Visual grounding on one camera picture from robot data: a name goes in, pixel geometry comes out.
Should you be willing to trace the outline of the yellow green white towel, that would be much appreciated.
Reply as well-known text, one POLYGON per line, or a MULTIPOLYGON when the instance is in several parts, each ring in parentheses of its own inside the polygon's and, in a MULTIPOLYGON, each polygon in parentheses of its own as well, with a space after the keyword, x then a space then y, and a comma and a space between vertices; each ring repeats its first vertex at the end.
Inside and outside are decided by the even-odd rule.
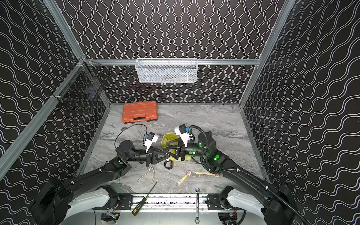
MULTIPOLYGON (((168 151, 172 154, 176 154, 176 151, 180 153, 180 148, 184 149, 185 146, 182 142, 182 139, 180 136, 176 135, 174 132, 166 133, 164 134, 162 141, 161 141, 161 147, 164 151, 168 151)), ((191 156, 185 155, 184 157, 180 157, 178 159, 170 156, 168 161, 190 161, 191 156)))

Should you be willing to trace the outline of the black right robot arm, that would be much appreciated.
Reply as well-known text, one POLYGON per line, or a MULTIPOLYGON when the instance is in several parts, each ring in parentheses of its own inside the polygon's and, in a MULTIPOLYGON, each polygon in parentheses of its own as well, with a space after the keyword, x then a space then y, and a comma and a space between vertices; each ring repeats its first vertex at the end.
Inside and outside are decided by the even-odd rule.
POLYGON ((181 159, 186 155, 199 156, 208 173, 222 175, 248 192, 246 197, 235 194, 234 189, 227 192, 226 200, 231 207, 256 214, 268 225, 291 225, 295 218, 309 224, 298 211, 288 187, 277 187, 239 166, 216 147, 211 132, 195 125, 180 125, 175 128, 175 134, 176 139, 165 141, 166 150, 174 149, 175 156, 181 159))

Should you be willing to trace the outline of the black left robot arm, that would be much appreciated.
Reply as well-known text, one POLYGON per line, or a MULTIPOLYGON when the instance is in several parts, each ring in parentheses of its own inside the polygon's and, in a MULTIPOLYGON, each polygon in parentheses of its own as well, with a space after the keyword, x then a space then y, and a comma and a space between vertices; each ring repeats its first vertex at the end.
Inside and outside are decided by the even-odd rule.
POLYGON ((170 158, 170 152, 153 147, 158 135, 151 132, 144 135, 144 149, 136 149, 130 140, 116 147, 117 155, 103 166, 75 178, 50 179, 34 198, 30 212, 38 225, 58 225, 70 210, 69 204, 81 194, 100 185, 119 179, 132 167, 130 162, 157 164, 170 158))

